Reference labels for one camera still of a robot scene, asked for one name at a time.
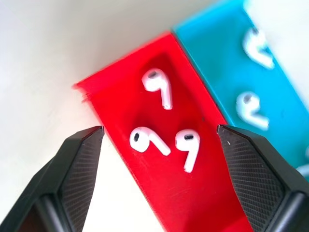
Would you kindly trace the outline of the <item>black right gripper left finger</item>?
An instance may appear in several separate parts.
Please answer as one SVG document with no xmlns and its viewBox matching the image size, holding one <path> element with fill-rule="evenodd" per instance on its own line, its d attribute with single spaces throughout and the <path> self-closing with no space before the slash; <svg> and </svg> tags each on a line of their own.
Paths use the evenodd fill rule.
<svg viewBox="0 0 309 232">
<path fill-rule="evenodd" d="M 29 181 L 0 232 L 82 232 L 96 183 L 104 127 L 68 137 Z"/>
</svg>

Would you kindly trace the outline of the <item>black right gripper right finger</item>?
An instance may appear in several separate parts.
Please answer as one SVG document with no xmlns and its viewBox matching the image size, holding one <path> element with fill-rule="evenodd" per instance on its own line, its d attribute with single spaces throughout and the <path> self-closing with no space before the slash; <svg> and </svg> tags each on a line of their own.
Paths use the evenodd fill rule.
<svg viewBox="0 0 309 232">
<path fill-rule="evenodd" d="M 309 232 L 309 181 L 263 136 L 220 124 L 229 176 L 254 232 Z"/>
</svg>

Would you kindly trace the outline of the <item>white earbud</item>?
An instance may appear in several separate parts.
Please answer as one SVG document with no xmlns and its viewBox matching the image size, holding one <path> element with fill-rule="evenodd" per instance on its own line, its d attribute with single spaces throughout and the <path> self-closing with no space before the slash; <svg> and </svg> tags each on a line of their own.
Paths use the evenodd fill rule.
<svg viewBox="0 0 309 232">
<path fill-rule="evenodd" d="M 269 128 L 269 119 L 258 113 L 260 98 L 253 92 L 247 91 L 238 95 L 236 99 L 236 112 L 246 123 L 263 131 Z"/>
<path fill-rule="evenodd" d="M 130 146 L 141 153 L 148 149 L 150 142 L 152 142 L 164 156 L 168 156 L 171 153 L 171 149 L 168 145 L 156 132 L 148 127 L 135 128 L 129 137 Z"/>
<path fill-rule="evenodd" d="M 160 91 L 162 106 L 165 110 L 173 108 L 171 83 L 166 74 L 158 68 L 148 70 L 141 79 L 145 90 Z"/>
<path fill-rule="evenodd" d="M 305 177 L 306 179 L 309 179 L 309 163 L 299 166 L 296 169 L 303 177 Z"/>
<path fill-rule="evenodd" d="M 175 146 L 178 150 L 188 152 L 184 163 L 184 171 L 193 171 L 200 147 L 200 136 L 192 129 L 179 131 L 175 136 Z"/>
<path fill-rule="evenodd" d="M 249 28 L 245 33 L 242 47 L 251 60 L 267 69 L 274 69 L 273 56 L 266 52 L 268 43 L 262 31 L 256 28 Z"/>
</svg>

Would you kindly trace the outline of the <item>red plastic tray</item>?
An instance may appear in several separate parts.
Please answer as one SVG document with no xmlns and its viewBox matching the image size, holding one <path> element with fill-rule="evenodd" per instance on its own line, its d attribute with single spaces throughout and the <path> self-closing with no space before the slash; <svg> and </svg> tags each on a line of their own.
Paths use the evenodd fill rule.
<svg viewBox="0 0 309 232">
<path fill-rule="evenodd" d="M 142 76 L 161 69 L 171 83 L 171 110 L 160 91 L 145 90 Z M 166 232 L 253 232 L 234 192 L 217 126 L 226 121 L 179 45 L 167 32 L 76 84 L 102 122 L 123 162 Z M 156 132 L 171 149 L 164 156 L 150 142 L 141 153 L 130 146 L 137 127 Z M 185 129 L 200 136 L 191 173 L 188 152 L 175 146 Z"/>
</svg>

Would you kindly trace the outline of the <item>blue plastic tray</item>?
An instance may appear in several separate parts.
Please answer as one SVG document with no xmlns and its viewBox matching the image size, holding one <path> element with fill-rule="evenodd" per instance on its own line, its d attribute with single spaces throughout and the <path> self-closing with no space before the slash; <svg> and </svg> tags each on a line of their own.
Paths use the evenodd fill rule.
<svg viewBox="0 0 309 232">
<path fill-rule="evenodd" d="M 248 0 L 224 0 L 176 25 L 173 32 L 192 61 L 229 125 L 266 137 L 287 162 L 309 163 L 309 111 L 273 56 L 274 69 L 251 60 L 242 42 L 249 28 L 258 29 L 247 13 Z M 268 130 L 244 122 L 236 112 L 243 92 L 260 98 L 258 113 Z"/>
</svg>

